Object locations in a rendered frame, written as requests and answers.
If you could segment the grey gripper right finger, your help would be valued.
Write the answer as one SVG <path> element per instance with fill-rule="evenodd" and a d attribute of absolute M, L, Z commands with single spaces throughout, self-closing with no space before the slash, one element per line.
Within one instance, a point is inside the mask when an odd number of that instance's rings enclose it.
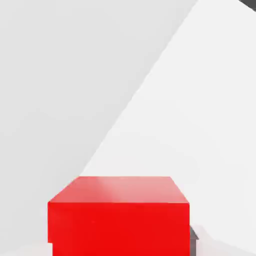
<path fill-rule="evenodd" d="M 254 256 L 254 253 L 213 239 L 202 226 L 192 225 L 190 256 Z"/>

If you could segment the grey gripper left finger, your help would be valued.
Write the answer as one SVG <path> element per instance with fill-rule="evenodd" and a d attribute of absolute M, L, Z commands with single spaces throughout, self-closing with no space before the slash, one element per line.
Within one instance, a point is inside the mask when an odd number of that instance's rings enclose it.
<path fill-rule="evenodd" d="M 47 242 L 24 245 L 13 256 L 53 256 L 53 244 Z"/>

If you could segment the small red cube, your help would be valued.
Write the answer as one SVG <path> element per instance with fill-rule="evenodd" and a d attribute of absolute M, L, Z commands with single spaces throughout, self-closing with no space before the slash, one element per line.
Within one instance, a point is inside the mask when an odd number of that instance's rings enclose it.
<path fill-rule="evenodd" d="M 80 176 L 47 204 L 52 256 L 190 256 L 190 204 L 168 176 Z"/>

